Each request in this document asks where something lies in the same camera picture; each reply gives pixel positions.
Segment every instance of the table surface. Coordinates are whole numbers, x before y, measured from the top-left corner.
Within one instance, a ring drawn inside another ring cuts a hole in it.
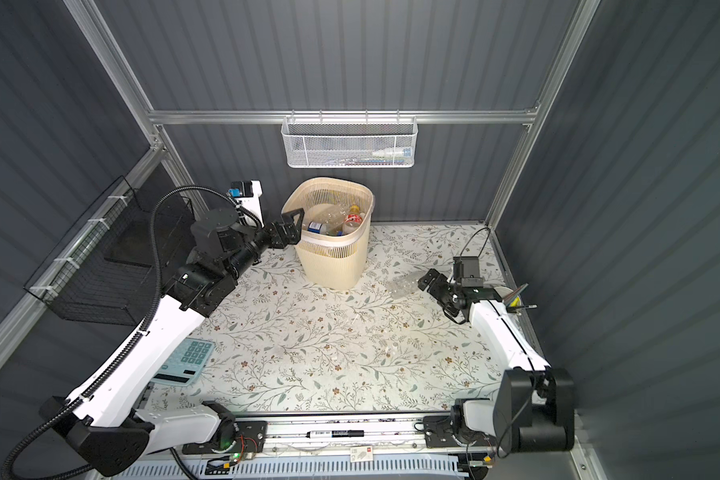
[[[429,410],[487,396],[501,372],[477,332],[449,321],[428,294],[393,300],[385,288],[415,270],[449,272],[478,228],[372,226],[365,272],[344,291],[307,280],[293,248],[265,252],[190,335],[215,343],[198,381],[155,385],[149,408],[214,399],[233,412]],[[465,254],[483,241],[478,234]],[[480,268],[487,283],[504,283],[489,243]]]

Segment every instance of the black marker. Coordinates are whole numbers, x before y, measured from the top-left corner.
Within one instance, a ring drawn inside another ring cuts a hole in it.
[[[307,438],[340,438],[340,437],[363,437],[363,430],[317,430],[307,432]]]

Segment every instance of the laundry basket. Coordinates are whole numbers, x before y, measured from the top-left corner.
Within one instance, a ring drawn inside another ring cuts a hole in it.
[[[346,180],[318,177],[298,186],[285,202],[283,212],[303,208],[309,219],[336,204],[356,205],[365,212],[360,228],[348,235],[326,236],[301,231],[296,252],[310,281],[336,290],[350,289],[357,284],[365,269],[375,203],[367,187]]]

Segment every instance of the black wire basket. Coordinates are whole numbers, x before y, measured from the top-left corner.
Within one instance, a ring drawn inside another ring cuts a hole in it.
[[[148,236],[150,210],[129,189],[63,258],[51,254],[24,289],[64,320],[136,326],[154,295],[154,260]],[[161,206],[155,222],[163,278],[184,264],[194,246],[191,200],[178,195]],[[52,274],[43,268],[52,265]]]

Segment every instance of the plastic basket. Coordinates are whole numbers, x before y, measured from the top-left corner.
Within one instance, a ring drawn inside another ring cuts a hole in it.
[[[344,236],[326,236],[302,230],[296,253],[310,281],[336,290],[347,290],[357,284],[365,269],[371,214],[376,203],[373,193],[364,185],[346,180],[312,178],[298,186],[282,211],[303,208],[306,217],[310,218],[316,211],[339,203],[359,206],[365,212],[360,228]]]
[[[282,141],[293,168],[412,167],[418,124],[300,123],[282,121]]]

